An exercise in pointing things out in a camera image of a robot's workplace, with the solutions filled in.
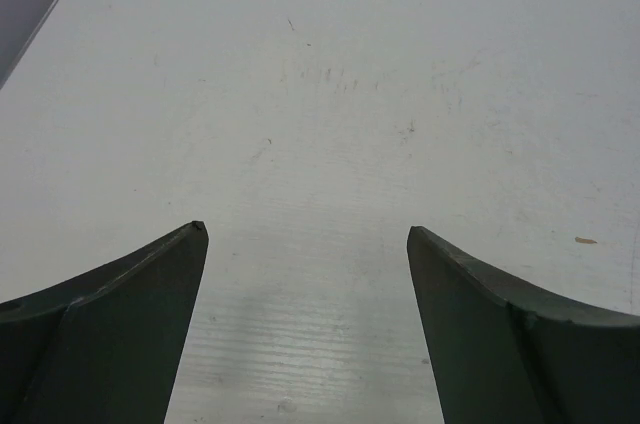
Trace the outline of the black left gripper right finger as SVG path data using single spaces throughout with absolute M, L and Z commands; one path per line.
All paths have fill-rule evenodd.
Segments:
M 415 226 L 407 253 L 448 423 L 635 423 L 639 319 L 511 275 Z

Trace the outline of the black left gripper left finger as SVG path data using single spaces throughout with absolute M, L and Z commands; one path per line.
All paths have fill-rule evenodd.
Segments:
M 1 305 L 4 423 L 162 423 L 209 237 L 189 222 Z

